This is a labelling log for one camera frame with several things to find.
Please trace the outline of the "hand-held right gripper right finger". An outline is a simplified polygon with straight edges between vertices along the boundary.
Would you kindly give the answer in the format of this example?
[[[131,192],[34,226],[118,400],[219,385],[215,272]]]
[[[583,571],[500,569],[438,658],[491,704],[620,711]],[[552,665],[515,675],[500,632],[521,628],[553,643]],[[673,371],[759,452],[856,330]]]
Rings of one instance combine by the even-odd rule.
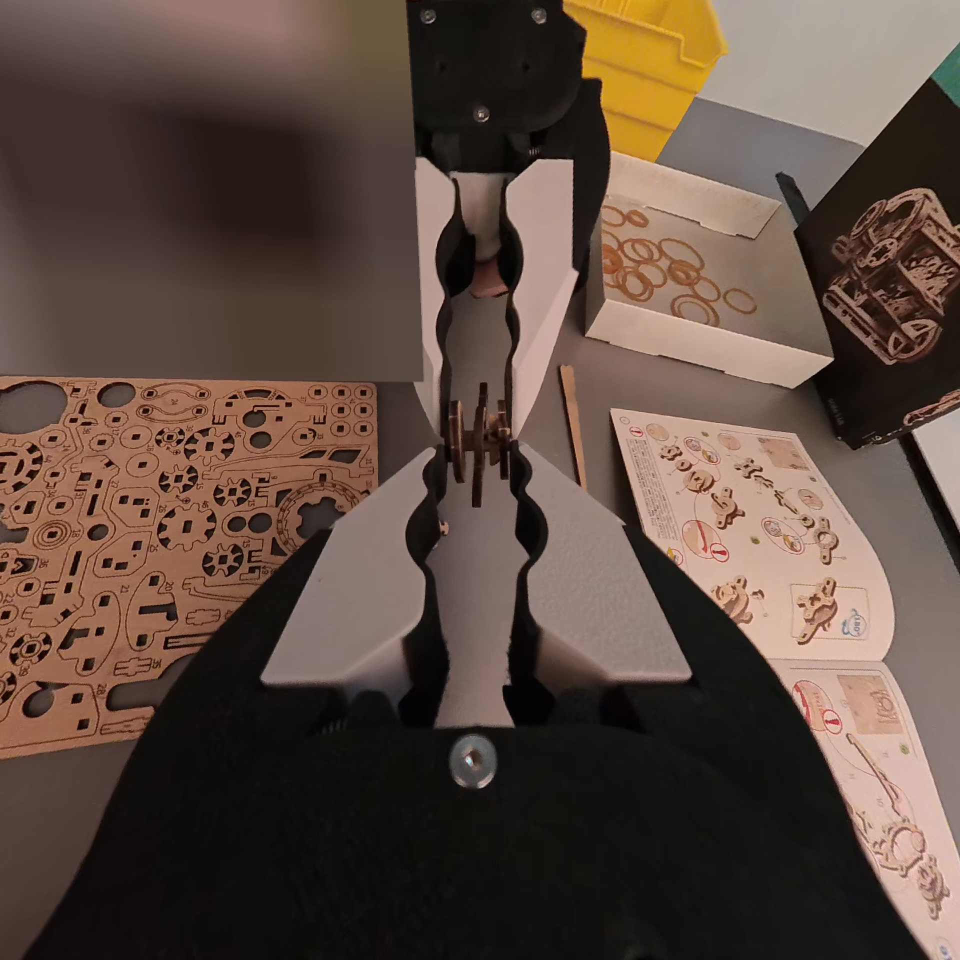
[[[620,518],[525,443],[510,447],[517,576],[503,699],[515,726],[570,691],[682,684],[690,666]]]

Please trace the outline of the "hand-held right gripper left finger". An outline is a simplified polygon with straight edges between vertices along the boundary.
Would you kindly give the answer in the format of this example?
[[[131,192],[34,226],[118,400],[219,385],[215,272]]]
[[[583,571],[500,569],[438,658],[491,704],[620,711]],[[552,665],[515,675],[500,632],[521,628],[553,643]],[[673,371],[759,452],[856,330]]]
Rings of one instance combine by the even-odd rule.
[[[442,536],[447,461],[428,447],[331,528],[261,681],[351,700],[384,694],[400,720],[432,727],[450,656],[427,560]]]

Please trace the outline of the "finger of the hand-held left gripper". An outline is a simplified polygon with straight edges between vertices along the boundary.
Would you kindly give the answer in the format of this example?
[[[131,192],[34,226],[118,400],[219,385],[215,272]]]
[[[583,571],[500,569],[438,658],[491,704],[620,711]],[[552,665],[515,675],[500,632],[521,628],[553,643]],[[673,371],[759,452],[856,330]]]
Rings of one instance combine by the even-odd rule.
[[[444,346],[451,299],[463,278],[462,246],[466,235],[455,180],[419,156],[414,170],[421,315],[422,375],[414,388],[437,436],[449,395]]]
[[[573,162],[538,159],[503,184],[501,252],[519,264],[493,309],[491,384],[507,402],[512,438],[521,436],[546,377],[578,272],[572,266]]]

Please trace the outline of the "wooden model assembly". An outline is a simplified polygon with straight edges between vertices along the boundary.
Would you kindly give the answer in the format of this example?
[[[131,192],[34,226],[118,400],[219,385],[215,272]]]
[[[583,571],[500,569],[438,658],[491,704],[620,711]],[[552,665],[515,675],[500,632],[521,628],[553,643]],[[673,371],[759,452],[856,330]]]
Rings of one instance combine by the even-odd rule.
[[[455,482],[470,483],[472,508],[482,507],[487,467],[496,468],[503,481],[510,478],[512,441],[507,403],[499,399],[492,405],[488,382],[479,385],[471,423],[467,422],[461,401],[447,403],[445,456],[452,467]]]

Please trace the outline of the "laser-cut wooden parts sheet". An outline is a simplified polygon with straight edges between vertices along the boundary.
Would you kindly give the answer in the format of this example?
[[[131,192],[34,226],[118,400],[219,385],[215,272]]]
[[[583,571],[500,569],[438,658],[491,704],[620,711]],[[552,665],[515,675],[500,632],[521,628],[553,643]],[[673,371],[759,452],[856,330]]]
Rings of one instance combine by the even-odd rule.
[[[378,486],[370,383],[52,379],[51,425],[2,432],[2,759],[138,738],[110,706],[194,654],[305,537]]]

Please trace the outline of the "dark model kit box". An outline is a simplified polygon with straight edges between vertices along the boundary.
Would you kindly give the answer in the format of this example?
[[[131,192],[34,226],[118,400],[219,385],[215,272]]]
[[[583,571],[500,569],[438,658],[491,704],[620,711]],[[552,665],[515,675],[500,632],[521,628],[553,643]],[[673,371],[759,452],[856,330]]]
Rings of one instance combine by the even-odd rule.
[[[798,225],[833,360],[813,380],[852,450],[958,407],[958,86],[927,79]]]

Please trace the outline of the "pile of rubber bands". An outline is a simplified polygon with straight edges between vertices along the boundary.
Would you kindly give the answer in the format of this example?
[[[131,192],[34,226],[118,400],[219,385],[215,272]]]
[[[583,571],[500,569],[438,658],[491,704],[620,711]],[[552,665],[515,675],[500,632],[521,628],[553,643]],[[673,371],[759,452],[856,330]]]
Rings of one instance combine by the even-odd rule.
[[[599,228],[604,289],[619,302],[714,329],[759,312],[742,270],[722,264],[714,236],[701,227],[609,197]]]

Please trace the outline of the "yellow plastic bin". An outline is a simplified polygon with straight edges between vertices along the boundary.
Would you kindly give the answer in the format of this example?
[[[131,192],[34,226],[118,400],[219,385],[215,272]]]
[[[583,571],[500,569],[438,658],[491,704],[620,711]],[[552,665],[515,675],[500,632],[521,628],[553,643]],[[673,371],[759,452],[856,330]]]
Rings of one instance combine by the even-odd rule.
[[[565,1],[586,31],[582,74],[602,82],[614,152],[655,162],[728,52],[709,1]]]

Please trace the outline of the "tapered wooden stick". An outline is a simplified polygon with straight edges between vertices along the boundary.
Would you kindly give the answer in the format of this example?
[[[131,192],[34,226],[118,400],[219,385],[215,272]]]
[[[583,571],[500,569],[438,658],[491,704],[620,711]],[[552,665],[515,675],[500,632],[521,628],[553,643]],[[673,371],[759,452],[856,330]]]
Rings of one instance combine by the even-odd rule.
[[[573,454],[575,475],[579,486],[586,491],[588,489],[586,460],[573,366],[568,364],[559,365],[558,375]]]

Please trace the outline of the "white cardboard box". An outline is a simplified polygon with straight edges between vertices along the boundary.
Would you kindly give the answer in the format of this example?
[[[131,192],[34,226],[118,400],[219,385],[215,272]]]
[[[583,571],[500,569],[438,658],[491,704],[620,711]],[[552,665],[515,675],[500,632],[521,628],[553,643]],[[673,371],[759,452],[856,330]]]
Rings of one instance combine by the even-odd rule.
[[[613,298],[602,280],[599,215],[586,282],[586,336],[785,388],[803,384],[833,362],[794,222],[782,202],[618,152],[610,156],[602,207],[610,197],[710,233],[722,264],[742,271],[759,308],[751,317],[714,328]]]

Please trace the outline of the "illustrated instruction booklet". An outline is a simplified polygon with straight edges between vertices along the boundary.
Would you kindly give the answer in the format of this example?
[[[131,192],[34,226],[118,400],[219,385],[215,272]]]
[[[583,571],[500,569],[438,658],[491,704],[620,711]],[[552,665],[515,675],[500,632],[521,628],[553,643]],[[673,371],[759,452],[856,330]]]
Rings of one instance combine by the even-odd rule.
[[[643,532],[770,663],[930,958],[958,958],[958,853],[903,693],[882,564],[790,433],[611,409]]]

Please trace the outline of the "small dark object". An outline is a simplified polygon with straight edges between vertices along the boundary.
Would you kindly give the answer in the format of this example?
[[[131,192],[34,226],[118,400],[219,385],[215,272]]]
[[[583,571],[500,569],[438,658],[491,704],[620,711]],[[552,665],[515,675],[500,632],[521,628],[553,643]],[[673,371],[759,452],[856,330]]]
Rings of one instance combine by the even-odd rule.
[[[775,180],[795,224],[801,225],[810,216],[810,206],[796,179],[786,172],[777,172]]]

